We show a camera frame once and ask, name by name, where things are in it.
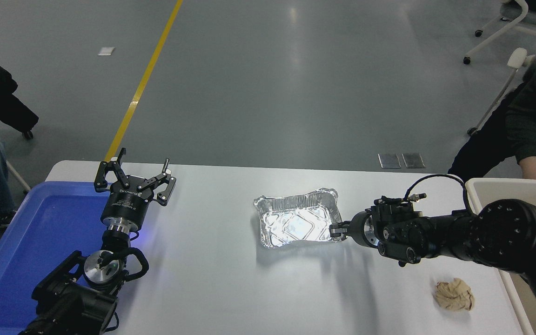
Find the concrete floor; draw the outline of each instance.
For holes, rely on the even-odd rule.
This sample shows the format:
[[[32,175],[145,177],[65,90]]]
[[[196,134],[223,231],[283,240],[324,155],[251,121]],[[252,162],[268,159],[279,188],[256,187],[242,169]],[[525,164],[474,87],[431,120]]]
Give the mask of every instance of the concrete floor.
[[[104,159],[175,4],[0,0],[0,65],[40,116],[30,141],[0,123],[29,184],[58,161]],[[512,51],[536,51],[536,37],[508,32],[462,64],[498,7],[185,0],[123,139],[125,161],[379,171],[378,153],[417,152],[426,167],[411,172],[444,173],[508,78]],[[101,47],[116,49],[98,57]],[[488,176],[520,170],[510,159]]]

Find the foil container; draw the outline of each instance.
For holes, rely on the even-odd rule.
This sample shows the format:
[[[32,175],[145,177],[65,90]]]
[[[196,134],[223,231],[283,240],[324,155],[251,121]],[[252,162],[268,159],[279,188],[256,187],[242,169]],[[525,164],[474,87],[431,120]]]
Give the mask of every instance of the foil container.
[[[341,241],[331,238],[329,226],[341,222],[336,207],[335,189],[320,188],[291,197],[254,200],[260,215],[260,242],[266,248],[278,248],[295,241]]]

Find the chair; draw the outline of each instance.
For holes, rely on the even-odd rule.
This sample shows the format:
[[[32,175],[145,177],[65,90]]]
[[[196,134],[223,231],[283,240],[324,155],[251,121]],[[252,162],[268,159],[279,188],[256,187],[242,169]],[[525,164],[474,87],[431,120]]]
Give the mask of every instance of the chair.
[[[500,99],[504,96],[504,93],[506,92],[506,89],[510,86],[512,83],[512,80],[514,79],[514,76],[518,72],[518,70],[523,66],[529,66],[530,63],[532,63],[532,60],[534,59],[534,55],[527,55],[527,50],[523,47],[517,48],[515,51],[513,51],[512,55],[510,56],[510,59],[508,59],[508,66],[512,69],[512,72],[510,73],[510,76],[508,77],[508,80],[506,80],[506,83],[504,84],[504,87],[500,90],[500,93],[496,96],[496,99],[489,105],[489,108],[487,108],[487,112],[481,117],[481,120],[479,120],[479,123],[475,127],[470,128],[466,133],[469,136],[475,135],[478,131],[481,125],[487,120],[487,117],[489,114],[491,114],[491,111],[494,110],[494,107],[497,106]]]
[[[470,58],[475,55],[475,53],[512,28],[528,34],[536,35],[536,12],[529,10],[528,4],[525,0],[514,0],[508,3],[505,3],[505,1],[502,0],[502,2],[504,2],[504,4],[502,4],[500,7],[500,15],[495,17],[495,19],[492,21],[489,21],[481,29],[476,30],[475,36],[481,36],[483,31],[485,31],[489,26],[498,20],[509,21],[508,24],[468,51],[468,53],[464,55],[464,64],[470,64]]]

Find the black sleeve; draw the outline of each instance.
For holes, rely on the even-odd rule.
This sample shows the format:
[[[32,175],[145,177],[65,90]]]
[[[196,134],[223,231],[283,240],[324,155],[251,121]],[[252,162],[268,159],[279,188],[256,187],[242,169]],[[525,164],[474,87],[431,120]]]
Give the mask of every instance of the black sleeve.
[[[506,133],[517,161],[536,156],[536,73],[508,107]]]

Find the blue plastic tray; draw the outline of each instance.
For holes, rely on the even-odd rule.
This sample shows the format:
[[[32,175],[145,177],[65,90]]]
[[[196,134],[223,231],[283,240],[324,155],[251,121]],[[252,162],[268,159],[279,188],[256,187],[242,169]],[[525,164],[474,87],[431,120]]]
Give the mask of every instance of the blue plastic tray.
[[[0,335],[34,320],[32,290],[70,253],[100,249],[107,199],[91,182],[44,182],[28,193],[0,241]]]

